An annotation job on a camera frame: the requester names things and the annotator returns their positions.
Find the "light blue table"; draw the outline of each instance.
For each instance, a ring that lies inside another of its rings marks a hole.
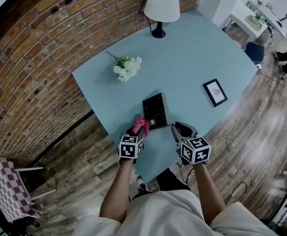
[[[108,48],[115,56],[140,56],[137,75],[127,83],[113,73],[114,60],[101,52],[73,76],[96,116],[118,143],[120,135],[143,116],[142,100],[159,92],[167,98],[171,121],[193,125],[205,135],[239,98],[257,68],[222,30],[196,11],[164,24],[156,39],[144,28]],[[228,101],[214,108],[202,84],[218,79]],[[178,160],[170,127],[152,130],[135,169],[150,181]]]

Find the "wooden floor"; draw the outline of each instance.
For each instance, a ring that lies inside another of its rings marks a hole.
[[[246,45],[247,36],[237,26],[232,26],[228,35]],[[240,201],[258,218],[271,218],[287,188],[287,178],[282,176],[287,169],[287,81],[280,79],[278,64],[271,53],[285,52],[287,40],[279,36],[271,39],[265,32],[258,42],[266,47],[262,72],[277,78],[284,87],[256,73],[240,100],[207,134],[213,146],[208,169],[225,200],[244,181],[248,189]],[[116,147],[95,115],[59,142],[38,164],[46,168],[43,174],[46,182],[35,194],[57,188],[57,192],[37,202],[42,211],[41,227],[29,231],[38,236],[70,235],[82,218],[98,215],[119,167]],[[173,165],[171,169],[181,179],[178,167]],[[182,169],[184,178],[190,169],[191,166]],[[131,197],[137,190],[135,180],[133,172]],[[197,194],[194,175],[189,184]],[[158,186],[152,181],[149,188],[157,190]]]

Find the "white lampshade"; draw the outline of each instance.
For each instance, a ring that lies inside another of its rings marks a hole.
[[[180,17],[179,0],[147,0],[144,14],[155,21],[174,22]]]

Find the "checkered fabric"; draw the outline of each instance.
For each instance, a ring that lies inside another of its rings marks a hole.
[[[8,222],[23,217],[39,218],[12,162],[0,158],[0,209]]]

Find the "white shirt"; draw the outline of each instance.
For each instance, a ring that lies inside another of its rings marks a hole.
[[[199,199],[188,190],[158,191],[129,203],[121,224],[87,217],[73,236],[276,236],[241,203],[221,212],[208,226]]]

